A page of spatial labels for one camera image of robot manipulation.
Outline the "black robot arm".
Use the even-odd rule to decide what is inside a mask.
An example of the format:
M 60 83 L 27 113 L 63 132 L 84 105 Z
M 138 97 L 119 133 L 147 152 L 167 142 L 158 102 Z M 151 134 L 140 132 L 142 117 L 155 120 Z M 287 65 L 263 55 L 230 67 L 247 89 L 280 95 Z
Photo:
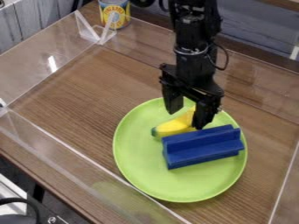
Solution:
M 170 114 L 183 108 L 183 100 L 195 102 L 191 126 L 202 129 L 219 112 L 224 90 L 214 80 L 220 32 L 216 0 L 170 0 L 168 10 L 175 32 L 176 63 L 160 65 L 163 102 Z

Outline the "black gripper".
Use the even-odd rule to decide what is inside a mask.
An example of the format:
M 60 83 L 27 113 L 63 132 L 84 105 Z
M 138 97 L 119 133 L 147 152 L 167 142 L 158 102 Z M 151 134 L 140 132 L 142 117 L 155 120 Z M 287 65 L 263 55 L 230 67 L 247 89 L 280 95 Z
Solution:
M 224 91 L 214 80 L 218 67 L 218 48 L 207 52 L 176 53 L 176 64 L 160 65 L 163 102 L 170 115 L 183 108 L 183 98 L 195 102 L 191 126 L 200 130 L 219 112 Z

